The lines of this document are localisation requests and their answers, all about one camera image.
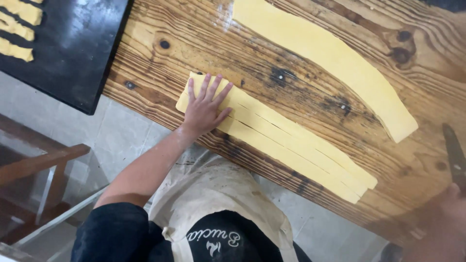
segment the beige apron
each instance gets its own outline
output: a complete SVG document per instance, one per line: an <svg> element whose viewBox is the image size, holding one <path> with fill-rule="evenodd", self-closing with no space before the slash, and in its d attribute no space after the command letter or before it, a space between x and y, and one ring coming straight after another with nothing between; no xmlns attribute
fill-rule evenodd
<svg viewBox="0 0 466 262"><path fill-rule="evenodd" d="M189 241L197 236L186 234L201 218L223 210L254 222L280 249L283 261L298 261L288 218L261 192L251 173L196 145L184 152L155 193L149 220L171 241L175 262L192 262ZM200 234L210 234L207 230ZM235 234L226 237L232 245L238 240Z"/></svg>

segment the wood grain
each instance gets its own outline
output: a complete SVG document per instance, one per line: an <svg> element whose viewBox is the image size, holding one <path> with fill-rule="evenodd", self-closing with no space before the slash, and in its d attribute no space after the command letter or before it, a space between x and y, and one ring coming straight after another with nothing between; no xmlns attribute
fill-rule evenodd
<svg viewBox="0 0 466 262"><path fill-rule="evenodd" d="M189 71L222 73L333 143L379 183L351 205L218 130L198 143L389 241L412 241L422 233L422 206L451 182L441 124L449 123L466 143L466 14L416 0L272 3L329 30L366 58L393 85L419 129L392 142L341 82L232 21L232 0L136 0L104 94L175 129L183 120L175 104Z"/></svg>

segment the pasta dough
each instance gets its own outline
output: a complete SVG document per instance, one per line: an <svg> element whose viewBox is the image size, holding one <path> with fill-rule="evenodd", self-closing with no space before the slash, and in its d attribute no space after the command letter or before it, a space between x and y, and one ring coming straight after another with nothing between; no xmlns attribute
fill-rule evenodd
<svg viewBox="0 0 466 262"><path fill-rule="evenodd" d="M31 4L19 0L0 0L0 7L6 8L12 14L19 15L21 19L33 26L41 23L42 10Z"/></svg>
<svg viewBox="0 0 466 262"><path fill-rule="evenodd" d="M198 94L205 76L191 72L190 77L194 79L194 92ZM216 95L226 84L228 81L223 79ZM185 112L187 105L186 85L176 108ZM226 107L232 107L233 111L218 129L279 160L341 198L356 203L368 187L374 188L377 183L333 145L235 86L219 110Z"/></svg>
<svg viewBox="0 0 466 262"><path fill-rule="evenodd" d="M26 62L34 60L32 56L31 48L22 48L17 45L13 45L10 41L0 37L0 54L14 56L20 58Z"/></svg>
<svg viewBox="0 0 466 262"><path fill-rule="evenodd" d="M322 27L283 12L265 0L235 0L233 19L266 39L308 58L345 83L400 142L418 128L384 76Z"/></svg>
<svg viewBox="0 0 466 262"><path fill-rule="evenodd" d="M0 30L17 34L28 41L34 40L34 31L18 23L13 17L0 11Z"/></svg>

